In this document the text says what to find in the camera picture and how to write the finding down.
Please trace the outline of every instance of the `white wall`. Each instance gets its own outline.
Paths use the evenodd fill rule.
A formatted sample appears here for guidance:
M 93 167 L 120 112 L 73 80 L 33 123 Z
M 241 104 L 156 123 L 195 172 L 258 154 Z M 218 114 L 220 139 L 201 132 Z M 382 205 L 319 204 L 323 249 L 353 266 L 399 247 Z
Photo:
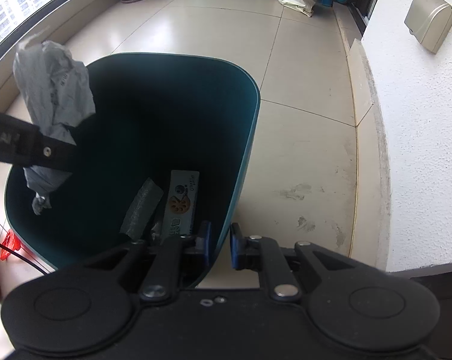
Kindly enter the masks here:
M 431 54 L 404 24 L 411 2 L 378 0 L 362 40 L 390 159 L 388 271 L 452 262 L 452 28 Z

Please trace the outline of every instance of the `beige socket cover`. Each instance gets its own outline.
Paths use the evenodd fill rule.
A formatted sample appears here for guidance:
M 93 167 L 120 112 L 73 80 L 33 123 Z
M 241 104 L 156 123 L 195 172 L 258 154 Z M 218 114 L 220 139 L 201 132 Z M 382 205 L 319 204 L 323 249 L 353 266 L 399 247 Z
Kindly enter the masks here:
M 436 54 L 452 26 L 452 7 L 445 0 L 413 0 L 405 25 L 425 49 Z

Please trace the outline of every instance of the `trash can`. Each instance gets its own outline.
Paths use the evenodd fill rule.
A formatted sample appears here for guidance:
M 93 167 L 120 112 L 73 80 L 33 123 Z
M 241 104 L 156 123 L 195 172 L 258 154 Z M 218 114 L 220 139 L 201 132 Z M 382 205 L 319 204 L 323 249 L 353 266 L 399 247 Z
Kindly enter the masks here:
M 96 114 L 71 131 L 80 166 L 40 216 L 23 169 L 14 166 L 5 192 L 11 228 L 61 268 L 121 241 L 126 211 L 147 178 L 167 195 L 171 170 L 194 170 L 200 174 L 193 233 L 210 221 L 217 256 L 256 127 L 254 80 L 230 62 L 190 55 L 115 54 L 87 68 Z

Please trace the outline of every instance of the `black cable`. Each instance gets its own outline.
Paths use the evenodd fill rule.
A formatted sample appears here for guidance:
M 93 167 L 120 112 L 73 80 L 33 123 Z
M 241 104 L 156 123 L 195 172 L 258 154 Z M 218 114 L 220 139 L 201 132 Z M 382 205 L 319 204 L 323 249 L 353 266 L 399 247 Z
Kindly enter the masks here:
M 40 273 L 42 273 L 43 275 L 47 275 L 47 272 L 44 271 L 44 269 L 39 268 L 39 266 L 37 266 L 36 264 L 34 264 L 32 261 L 29 261 L 26 257 L 21 256 L 19 253 L 16 253 L 15 251 L 13 251 L 12 249 L 9 249 L 7 246 L 4 246 L 0 243 L 0 248 L 4 249 L 5 251 L 8 251 L 10 254 L 13 254 L 14 256 L 16 256 L 17 258 L 21 259 L 22 261 L 24 261 L 25 263 L 28 263 L 30 266 L 32 266 L 33 268 L 37 269 Z

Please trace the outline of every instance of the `gray plastic bag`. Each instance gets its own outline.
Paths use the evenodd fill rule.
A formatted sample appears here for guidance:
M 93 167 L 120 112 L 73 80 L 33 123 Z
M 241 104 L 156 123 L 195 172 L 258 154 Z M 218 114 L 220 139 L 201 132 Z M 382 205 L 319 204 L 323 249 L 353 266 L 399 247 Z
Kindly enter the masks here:
M 32 123 L 41 133 L 75 144 L 66 126 L 76 127 L 96 112 L 87 69 L 58 43 L 47 40 L 28 46 L 33 38 L 20 42 L 17 48 L 13 65 L 17 86 Z M 39 166 L 24 168 L 24 173 L 27 186 L 36 192 L 32 203 L 36 215 L 50 208 L 49 194 L 71 175 Z

